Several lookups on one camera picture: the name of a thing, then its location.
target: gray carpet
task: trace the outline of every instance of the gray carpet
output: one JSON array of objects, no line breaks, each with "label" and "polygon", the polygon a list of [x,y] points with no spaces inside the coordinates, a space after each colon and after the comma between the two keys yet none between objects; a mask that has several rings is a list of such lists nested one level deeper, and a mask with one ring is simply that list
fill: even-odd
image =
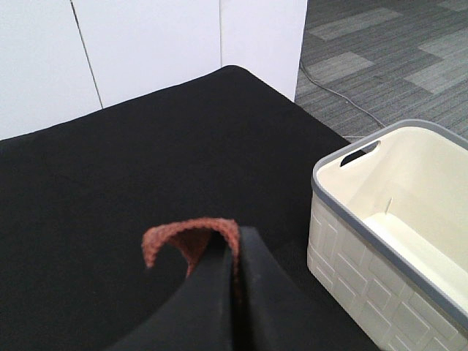
[{"label": "gray carpet", "polygon": [[[301,60],[385,125],[420,118],[468,138],[468,0],[311,0]],[[381,127],[301,70],[295,101],[351,141]]]}]

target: black table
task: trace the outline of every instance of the black table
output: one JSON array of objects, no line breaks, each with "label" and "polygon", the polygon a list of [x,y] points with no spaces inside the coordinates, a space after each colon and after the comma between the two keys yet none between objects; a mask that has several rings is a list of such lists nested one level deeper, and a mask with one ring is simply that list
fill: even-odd
[{"label": "black table", "polygon": [[0,350],[101,350],[184,280],[154,225],[199,216],[256,227],[335,325],[372,343],[308,272],[310,175],[347,141],[239,67],[0,142]]}]

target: gray cable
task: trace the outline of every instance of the gray cable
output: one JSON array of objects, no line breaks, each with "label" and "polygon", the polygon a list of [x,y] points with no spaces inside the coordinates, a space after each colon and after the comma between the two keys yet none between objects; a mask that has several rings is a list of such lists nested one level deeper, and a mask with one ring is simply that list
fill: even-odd
[{"label": "gray cable", "polygon": [[376,121],[381,127],[385,128],[386,126],[381,122],[381,120],[379,120],[376,116],[374,116],[372,113],[370,113],[369,111],[366,111],[364,110],[362,107],[356,105],[350,98],[346,97],[345,95],[343,94],[340,94],[339,92],[337,91],[334,91],[330,88],[327,88],[325,86],[323,86],[322,84],[318,83],[316,80],[314,80],[314,78],[312,78],[312,76],[310,75],[309,71],[307,70],[307,68],[304,66],[304,63],[302,62],[302,58],[299,59],[299,68],[301,68],[301,71],[303,72],[303,74],[305,74],[306,78],[310,81],[310,83],[318,86],[319,88],[323,89],[323,90],[326,90],[332,94],[335,94],[339,97],[341,97],[342,99],[345,99],[346,101],[348,101],[352,106],[356,107],[357,109],[363,111],[366,115],[370,116],[374,121]]}]

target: white storage basket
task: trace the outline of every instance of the white storage basket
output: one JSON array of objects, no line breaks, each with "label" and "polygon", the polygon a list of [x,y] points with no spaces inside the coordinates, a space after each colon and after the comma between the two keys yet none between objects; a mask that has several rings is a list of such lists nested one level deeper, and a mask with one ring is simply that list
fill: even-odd
[{"label": "white storage basket", "polygon": [[320,160],[312,187],[308,267],[377,346],[468,351],[468,142],[402,121]]}]

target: basket handle hole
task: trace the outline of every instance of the basket handle hole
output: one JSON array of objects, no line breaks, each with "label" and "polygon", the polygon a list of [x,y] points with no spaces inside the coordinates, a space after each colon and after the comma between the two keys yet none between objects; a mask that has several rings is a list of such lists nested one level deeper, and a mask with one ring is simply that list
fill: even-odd
[{"label": "basket handle hole", "polygon": [[375,148],[380,145],[380,140],[374,141],[373,143],[364,146],[363,148],[360,148],[357,151],[354,151],[352,154],[349,154],[339,164],[339,167],[343,167],[344,165],[350,163],[351,161],[354,161],[355,159],[358,159],[359,157],[364,156],[365,154],[371,153]]}]

